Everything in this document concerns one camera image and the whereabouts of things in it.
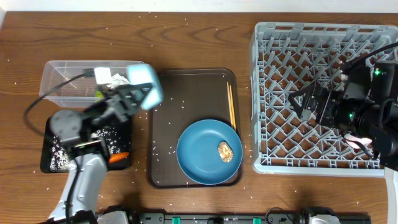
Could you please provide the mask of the light blue rice bowl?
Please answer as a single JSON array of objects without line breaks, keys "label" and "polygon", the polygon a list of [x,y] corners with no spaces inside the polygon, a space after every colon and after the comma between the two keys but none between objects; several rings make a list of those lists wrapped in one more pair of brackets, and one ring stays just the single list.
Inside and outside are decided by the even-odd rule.
[{"label": "light blue rice bowl", "polygon": [[149,89],[141,104],[142,109],[151,110],[163,101],[163,89],[152,66],[146,63],[129,65],[127,67],[127,77],[131,85],[145,85]]}]

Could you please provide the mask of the yellow snack wrapper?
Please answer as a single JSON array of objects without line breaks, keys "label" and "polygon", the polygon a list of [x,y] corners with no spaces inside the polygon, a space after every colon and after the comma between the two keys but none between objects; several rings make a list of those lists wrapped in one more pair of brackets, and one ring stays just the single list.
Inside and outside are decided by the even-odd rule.
[{"label": "yellow snack wrapper", "polygon": [[102,92],[100,92],[99,90],[96,90],[96,91],[95,91],[95,97],[96,97],[96,98],[104,98]]}]

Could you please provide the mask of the orange carrot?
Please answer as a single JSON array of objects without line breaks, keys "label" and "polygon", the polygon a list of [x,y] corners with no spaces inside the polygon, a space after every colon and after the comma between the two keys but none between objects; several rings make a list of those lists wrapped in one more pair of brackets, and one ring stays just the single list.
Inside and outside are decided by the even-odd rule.
[{"label": "orange carrot", "polygon": [[117,153],[117,154],[112,154],[109,157],[109,163],[112,164],[112,163],[115,163],[117,161],[126,159],[128,156],[129,156],[128,152],[120,152],[120,153]]}]

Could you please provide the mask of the pink plastic cup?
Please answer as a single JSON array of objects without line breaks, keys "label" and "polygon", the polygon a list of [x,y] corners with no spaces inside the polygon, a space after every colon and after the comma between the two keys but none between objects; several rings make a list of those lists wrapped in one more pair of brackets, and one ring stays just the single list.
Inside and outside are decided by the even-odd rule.
[{"label": "pink plastic cup", "polygon": [[356,136],[353,136],[351,134],[345,134],[344,139],[347,144],[354,149],[359,149],[359,146],[356,144],[356,142],[360,142],[363,146],[366,147],[368,147],[372,143],[372,140],[369,138],[357,138]]}]

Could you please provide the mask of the white tissue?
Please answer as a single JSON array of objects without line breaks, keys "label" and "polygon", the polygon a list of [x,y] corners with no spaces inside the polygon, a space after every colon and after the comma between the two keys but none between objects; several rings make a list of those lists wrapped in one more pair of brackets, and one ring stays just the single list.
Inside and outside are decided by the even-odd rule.
[{"label": "white tissue", "polygon": [[120,74],[117,73],[111,77],[111,83],[107,84],[106,86],[110,89],[115,89],[120,85],[129,85],[129,84],[130,81],[126,77],[121,76]]}]

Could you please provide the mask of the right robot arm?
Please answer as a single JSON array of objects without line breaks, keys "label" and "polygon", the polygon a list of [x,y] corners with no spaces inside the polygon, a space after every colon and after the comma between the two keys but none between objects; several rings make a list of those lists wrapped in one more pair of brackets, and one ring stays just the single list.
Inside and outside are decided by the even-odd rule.
[{"label": "right robot arm", "polygon": [[397,223],[397,63],[364,60],[344,63],[342,91],[309,85],[288,96],[301,120],[312,113],[320,126],[339,129],[355,137],[369,158],[379,159],[387,184],[388,223]]}]

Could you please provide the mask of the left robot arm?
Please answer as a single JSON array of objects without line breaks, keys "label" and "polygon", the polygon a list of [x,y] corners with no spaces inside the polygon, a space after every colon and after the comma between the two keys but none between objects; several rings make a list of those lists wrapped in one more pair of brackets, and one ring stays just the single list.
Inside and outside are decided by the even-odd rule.
[{"label": "left robot arm", "polygon": [[109,170],[108,145],[92,133],[110,124],[125,123],[136,114],[151,83],[121,85],[83,111],[60,110],[50,119],[50,129],[69,156],[68,179],[48,223],[96,223],[98,192]]}]

